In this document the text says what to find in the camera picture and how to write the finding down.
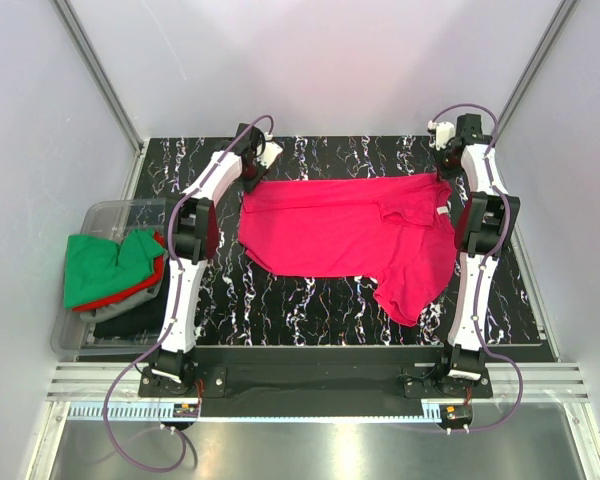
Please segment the pink t shirt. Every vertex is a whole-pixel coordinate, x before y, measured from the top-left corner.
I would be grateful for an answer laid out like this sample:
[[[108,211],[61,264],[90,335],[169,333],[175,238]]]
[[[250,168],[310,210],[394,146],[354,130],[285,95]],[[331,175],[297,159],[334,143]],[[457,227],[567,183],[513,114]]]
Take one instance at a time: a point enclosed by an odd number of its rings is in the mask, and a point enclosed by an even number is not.
[[[376,280],[379,306],[412,327],[454,272],[451,193],[434,174],[266,181],[243,198],[238,238],[277,276]]]

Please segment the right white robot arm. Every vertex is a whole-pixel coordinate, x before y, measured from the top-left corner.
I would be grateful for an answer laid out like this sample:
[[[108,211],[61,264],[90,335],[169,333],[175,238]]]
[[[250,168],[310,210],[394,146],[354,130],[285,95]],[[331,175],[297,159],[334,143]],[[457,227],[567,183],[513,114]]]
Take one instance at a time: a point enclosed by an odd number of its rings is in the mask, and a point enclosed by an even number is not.
[[[506,190],[496,166],[495,135],[482,130],[481,116],[467,113],[457,121],[428,124],[440,180],[464,175],[467,201],[455,227],[460,285],[454,320],[434,384],[446,396],[484,385],[488,357],[485,326],[491,283],[511,239],[520,199]]]

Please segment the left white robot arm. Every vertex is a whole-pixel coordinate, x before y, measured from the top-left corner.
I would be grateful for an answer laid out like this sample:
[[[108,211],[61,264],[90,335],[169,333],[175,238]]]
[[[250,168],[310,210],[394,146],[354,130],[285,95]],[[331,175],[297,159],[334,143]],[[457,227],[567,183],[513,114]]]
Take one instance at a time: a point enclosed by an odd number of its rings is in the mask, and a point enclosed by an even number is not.
[[[232,140],[216,148],[204,170],[181,192],[166,230],[169,289],[157,347],[148,357],[147,375],[176,396],[195,386],[193,351],[199,289],[219,245],[217,204],[235,182],[251,192],[281,154],[271,129],[240,124]]]

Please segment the black t shirt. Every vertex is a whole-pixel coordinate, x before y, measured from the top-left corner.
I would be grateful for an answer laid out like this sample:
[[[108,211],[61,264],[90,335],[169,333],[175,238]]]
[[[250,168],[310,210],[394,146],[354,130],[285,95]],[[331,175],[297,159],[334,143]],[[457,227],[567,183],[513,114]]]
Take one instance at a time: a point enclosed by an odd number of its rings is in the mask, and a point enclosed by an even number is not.
[[[154,286],[159,286],[158,295],[129,312],[126,312],[111,320],[97,323],[93,336],[96,339],[128,339],[136,341],[138,338],[149,334],[159,334],[166,311],[169,293],[170,268],[166,266],[163,278]]]

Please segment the grey t shirt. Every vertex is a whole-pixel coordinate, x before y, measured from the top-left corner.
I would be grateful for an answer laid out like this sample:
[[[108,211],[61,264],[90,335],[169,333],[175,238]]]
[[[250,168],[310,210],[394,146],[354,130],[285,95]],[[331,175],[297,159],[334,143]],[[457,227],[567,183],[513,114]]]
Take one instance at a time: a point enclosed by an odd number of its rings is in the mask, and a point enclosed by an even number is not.
[[[153,300],[158,295],[159,290],[159,286],[141,290],[132,294],[130,297],[114,302],[113,304],[97,307],[85,312],[80,312],[79,317],[83,322],[92,324],[111,320],[150,300]]]

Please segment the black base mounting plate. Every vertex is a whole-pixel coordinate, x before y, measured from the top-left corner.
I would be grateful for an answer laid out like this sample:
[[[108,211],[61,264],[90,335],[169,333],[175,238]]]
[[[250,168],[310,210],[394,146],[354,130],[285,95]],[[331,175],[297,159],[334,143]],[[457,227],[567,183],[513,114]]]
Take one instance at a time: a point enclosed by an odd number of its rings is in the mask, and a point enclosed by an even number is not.
[[[489,399],[489,380],[445,380],[441,346],[201,346],[152,353],[137,371],[141,397],[200,400],[205,420],[403,423],[423,400]]]

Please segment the clear plastic bin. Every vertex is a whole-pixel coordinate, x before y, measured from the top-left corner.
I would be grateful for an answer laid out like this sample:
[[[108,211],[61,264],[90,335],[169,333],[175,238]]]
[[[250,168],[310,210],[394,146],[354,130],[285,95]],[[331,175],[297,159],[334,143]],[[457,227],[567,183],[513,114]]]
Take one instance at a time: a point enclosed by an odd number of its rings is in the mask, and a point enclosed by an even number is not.
[[[67,240],[63,303],[51,346],[62,356],[142,352],[159,334],[133,341],[96,339],[97,323],[80,312],[103,307],[155,285],[169,266],[166,228],[174,199],[101,202],[86,213],[81,230]]]

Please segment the right aluminium frame post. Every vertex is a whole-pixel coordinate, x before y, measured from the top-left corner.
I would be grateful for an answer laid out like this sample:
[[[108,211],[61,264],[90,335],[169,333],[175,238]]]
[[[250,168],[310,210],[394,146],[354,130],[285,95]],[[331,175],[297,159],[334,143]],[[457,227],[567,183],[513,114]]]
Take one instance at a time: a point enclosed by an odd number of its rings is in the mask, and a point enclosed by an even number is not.
[[[558,3],[499,115],[498,132],[494,135],[494,149],[579,4],[579,0],[561,0]]]

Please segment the aluminium frame post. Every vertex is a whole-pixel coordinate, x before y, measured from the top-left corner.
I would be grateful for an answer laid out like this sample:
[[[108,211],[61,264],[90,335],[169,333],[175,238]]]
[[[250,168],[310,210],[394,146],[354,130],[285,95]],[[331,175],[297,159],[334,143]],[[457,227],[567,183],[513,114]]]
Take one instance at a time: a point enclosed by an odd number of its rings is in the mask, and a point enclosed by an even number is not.
[[[81,57],[92,80],[102,95],[115,122],[130,145],[132,151],[138,156],[144,146],[144,140],[137,132],[130,116],[126,112],[113,84],[111,83],[84,26],[82,25],[72,3],[68,0],[51,0],[51,5],[56,11],[62,25],[67,31],[74,47]]]
[[[579,4],[579,0],[561,0],[558,3],[499,115],[498,132],[494,135],[494,149]]]

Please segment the aluminium front rail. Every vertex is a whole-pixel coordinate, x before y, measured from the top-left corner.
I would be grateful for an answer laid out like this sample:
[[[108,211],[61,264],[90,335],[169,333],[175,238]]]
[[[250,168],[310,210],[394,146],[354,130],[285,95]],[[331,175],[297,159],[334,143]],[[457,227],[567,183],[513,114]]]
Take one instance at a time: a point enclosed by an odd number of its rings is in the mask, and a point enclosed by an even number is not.
[[[569,363],[523,363],[519,367],[522,375],[522,400],[527,402],[565,401],[586,402],[588,392],[580,371]],[[142,374],[131,367],[114,387],[114,398],[136,399],[157,398],[160,395],[175,395],[191,387],[175,384],[166,386],[165,394],[153,393],[160,388],[151,381],[145,366]],[[203,396],[229,398],[242,391],[371,391],[404,395],[413,399],[451,398],[462,400],[467,391],[471,399],[495,399],[511,401],[518,394],[519,381],[514,369],[508,365],[487,365],[487,383],[464,388],[454,393],[445,393],[435,382],[427,364],[407,367],[389,364],[229,364],[200,365],[195,370],[195,379],[202,383]],[[54,372],[47,398],[49,400],[81,400],[104,398],[109,387],[123,370],[118,363],[60,363]]]

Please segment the left aluminium frame post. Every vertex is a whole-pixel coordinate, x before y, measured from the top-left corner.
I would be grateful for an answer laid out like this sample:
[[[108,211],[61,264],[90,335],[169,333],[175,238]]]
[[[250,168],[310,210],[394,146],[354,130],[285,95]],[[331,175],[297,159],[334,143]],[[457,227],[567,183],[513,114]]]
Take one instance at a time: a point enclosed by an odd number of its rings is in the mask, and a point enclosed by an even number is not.
[[[132,151],[138,156],[144,146],[144,140],[137,132],[130,116],[126,112],[113,84],[111,83],[84,26],[82,25],[72,3],[68,0],[51,0],[51,5],[56,11],[62,25],[67,31],[74,47],[81,57],[92,80],[102,95],[115,122],[130,145]]]

